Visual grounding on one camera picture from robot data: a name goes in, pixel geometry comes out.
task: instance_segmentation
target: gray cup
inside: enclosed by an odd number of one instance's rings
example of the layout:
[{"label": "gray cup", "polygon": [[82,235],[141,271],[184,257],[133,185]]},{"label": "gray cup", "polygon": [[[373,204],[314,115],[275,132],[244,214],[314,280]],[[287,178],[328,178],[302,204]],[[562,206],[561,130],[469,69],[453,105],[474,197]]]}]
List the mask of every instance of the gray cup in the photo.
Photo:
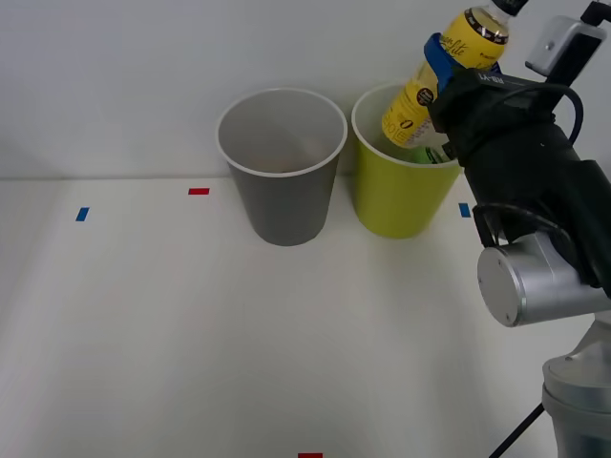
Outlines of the gray cup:
[{"label": "gray cup", "polygon": [[310,91],[272,89],[227,109],[217,142],[263,240],[299,245],[323,229],[347,136],[342,111]]}]

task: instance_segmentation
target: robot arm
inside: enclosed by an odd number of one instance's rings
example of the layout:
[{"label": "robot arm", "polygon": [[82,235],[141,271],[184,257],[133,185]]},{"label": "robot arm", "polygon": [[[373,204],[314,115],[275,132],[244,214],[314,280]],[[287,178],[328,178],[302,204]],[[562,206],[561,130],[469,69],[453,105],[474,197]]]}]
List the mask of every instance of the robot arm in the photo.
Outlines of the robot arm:
[{"label": "robot arm", "polygon": [[[543,367],[558,458],[611,457],[611,184],[573,149],[583,107],[569,88],[606,37],[603,20],[611,6],[592,2],[581,20],[550,22],[526,64],[545,83],[458,70],[429,107],[477,201],[477,276],[493,316],[517,326],[597,313],[576,350]],[[576,110],[568,138],[553,115],[565,95]]]}]

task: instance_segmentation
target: white tabletop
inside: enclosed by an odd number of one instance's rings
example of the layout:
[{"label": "white tabletop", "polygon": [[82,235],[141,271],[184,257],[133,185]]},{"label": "white tabletop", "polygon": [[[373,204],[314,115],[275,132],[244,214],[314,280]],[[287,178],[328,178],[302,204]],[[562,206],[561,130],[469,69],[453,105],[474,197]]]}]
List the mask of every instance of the white tabletop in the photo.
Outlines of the white tabletop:
[{"label": "white tabletop", "polygon": [[[0,457],[488,456],[592,318],[494,321],[463,178],[412,240],[347,187],[281,248],[227,178],[0,182]],[[555,450],[545,417],[507,456]]]}]

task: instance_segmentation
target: paper cup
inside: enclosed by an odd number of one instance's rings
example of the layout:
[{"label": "paper cup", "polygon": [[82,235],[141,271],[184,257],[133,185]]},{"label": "paper cup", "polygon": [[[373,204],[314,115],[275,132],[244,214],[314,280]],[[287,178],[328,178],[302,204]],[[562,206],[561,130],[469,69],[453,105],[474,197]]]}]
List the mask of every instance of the paper cup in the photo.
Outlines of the paper cup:
[{"label": "paper cup", "polygon": [[421,165],[386,156],[372,145],[382,135],[382,116],[403,89],[390,84],[364,94],[352,110],[358,137],[356,214],[379,236],[406,239],[427,228],[460,172],[458,162]]},{"label": "paper cup", "polygon": [[299,245],[323,229],[347,136],[337,105],[299,89],[250,95],[222,115],[218,146],[262,239]]}]

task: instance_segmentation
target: yellow bottle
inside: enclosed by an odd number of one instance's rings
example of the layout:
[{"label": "yellow bottle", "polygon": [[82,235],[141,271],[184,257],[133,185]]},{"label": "yellow bottle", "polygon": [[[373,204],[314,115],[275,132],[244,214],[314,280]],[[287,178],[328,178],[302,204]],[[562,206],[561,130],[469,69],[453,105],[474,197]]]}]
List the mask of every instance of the yellow bottle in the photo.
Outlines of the yellow bottle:
[{"label": "yellow bottle", "polygon": [[[510,17],[527,1],[492,0],[485,7],[465,10],[444,31],[443,48],[464,67],[492,67],[505,51]],[[422,162],[423,156],[411,154],[410,148],[427,143],[432,133],[427,106],[436,98],[437,77],[425,60],[382,118],[384,134],[375,147],[389,156]]]}]

